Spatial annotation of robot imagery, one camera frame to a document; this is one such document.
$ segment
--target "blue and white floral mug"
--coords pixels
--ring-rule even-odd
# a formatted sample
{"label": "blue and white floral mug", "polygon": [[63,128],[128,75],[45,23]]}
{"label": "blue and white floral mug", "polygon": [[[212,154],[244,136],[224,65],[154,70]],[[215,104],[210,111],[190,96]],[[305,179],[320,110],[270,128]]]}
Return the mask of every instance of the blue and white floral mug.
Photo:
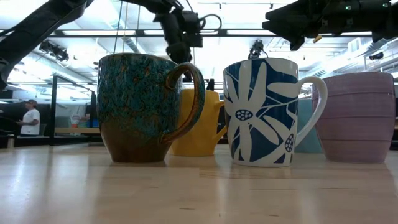
{"label": "blue and white floral mug", "polygon": [[[320,93],[314,114],[297,133],[301,86],[313,83]],[[224,103],[228,142],[235,164],[284,167],[294,148],[325,109],[328,91],[317,77],[299,80],[299,66],[281,58],[259,58],[224,69]]]}

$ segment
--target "purple ribbed mug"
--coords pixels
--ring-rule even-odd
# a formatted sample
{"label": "purple ribbed mug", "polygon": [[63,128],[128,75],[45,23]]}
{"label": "purple ribbed mug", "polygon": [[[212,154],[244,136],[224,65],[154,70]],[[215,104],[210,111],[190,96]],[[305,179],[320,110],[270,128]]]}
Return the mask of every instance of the purple ribbed mug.
{"label": "purple ribbed mug", "polygon": [[[348,73],[323,80],[329,97],[317,132],[326,158],[336,162],[384,162],[396,114],[392,75]],[[316,88],[312,90],[312,103],[318,103]]]}

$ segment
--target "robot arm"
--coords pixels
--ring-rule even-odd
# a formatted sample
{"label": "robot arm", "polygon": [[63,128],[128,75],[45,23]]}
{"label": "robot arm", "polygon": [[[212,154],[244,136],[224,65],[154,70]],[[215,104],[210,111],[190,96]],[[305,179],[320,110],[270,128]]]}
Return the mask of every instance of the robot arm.
{"label": "robot arm", "polygon": [[[34,50],[61,25],[81,17],[94,0],[49,0],[13,28],[0,42],[0,90],[7,86],[7,79],[14,66]],[[138,4],[156,14],[154,22],[160,22],[169,47],[166,51],[176,63],[192,59],[190,47],[202,47],[199,34],[203,27],[198,15],[183,11],[177,0],[123,0]]]}

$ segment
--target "yellow mug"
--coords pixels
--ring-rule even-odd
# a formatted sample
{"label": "yellow mug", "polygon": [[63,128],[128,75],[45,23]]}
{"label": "yellow mug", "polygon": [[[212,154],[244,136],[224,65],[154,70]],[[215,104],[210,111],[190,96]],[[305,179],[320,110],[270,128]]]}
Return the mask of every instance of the yellow mug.
{"label": "yellow mug", "polygon": [[[181,125],[189,115],[193,103],[193,90],[181,92],[180,116],[178,125]],[[206,90],[206,99],[203,111],[193,128],[171,146],[170,153],[175,156],[212,156],[218,141],[226,133],[226,126],[217,133],[218,113],[224,105],[215,91]]]}

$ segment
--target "brown glazed mug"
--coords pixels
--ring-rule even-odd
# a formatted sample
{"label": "brown glazed mug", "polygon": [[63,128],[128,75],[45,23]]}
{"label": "brown glazed mug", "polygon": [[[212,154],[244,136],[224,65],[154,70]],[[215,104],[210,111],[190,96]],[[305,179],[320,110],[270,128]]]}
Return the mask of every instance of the brown glazed mug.
{"label": "brown glazed mug", "polygon": [[[181,75],[192,74],[195,96],[177,127]],[[159,162],[172,141],[198,121],[205,104],[199,69],[145,54],[112,54],[98,66],[97,113],[101,136],[114,162]]]}

